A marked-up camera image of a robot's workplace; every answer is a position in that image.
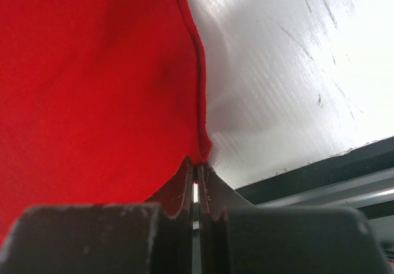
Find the red t-shirt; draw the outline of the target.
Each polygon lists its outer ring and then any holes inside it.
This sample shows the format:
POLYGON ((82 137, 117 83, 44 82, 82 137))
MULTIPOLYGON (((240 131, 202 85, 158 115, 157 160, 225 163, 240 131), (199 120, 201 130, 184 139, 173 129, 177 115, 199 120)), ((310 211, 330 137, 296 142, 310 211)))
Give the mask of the red t-shirt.
POLYGON ((187 0, 1 0, 1 236, 37 204, 134 203, 205 162, 187 0))

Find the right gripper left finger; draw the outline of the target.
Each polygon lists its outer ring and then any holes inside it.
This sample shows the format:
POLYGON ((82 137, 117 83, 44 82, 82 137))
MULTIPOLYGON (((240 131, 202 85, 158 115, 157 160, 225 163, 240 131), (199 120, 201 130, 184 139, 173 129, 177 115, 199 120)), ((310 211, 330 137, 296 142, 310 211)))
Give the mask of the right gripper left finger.
POLYGON ((176 173, 146 201, 160 205, 151 273, 191 273, 193 245, 193 163, 183 159, 176 173))

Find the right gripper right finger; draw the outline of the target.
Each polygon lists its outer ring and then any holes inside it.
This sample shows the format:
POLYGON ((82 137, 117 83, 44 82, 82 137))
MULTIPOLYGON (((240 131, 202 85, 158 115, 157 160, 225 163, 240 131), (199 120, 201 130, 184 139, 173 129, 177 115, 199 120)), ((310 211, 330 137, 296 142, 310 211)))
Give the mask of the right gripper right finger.
POLYGON ((255 205, 232 189, 209 163, 196 167, 199 237, 203 273, 231 273, 227 211, 255 205))

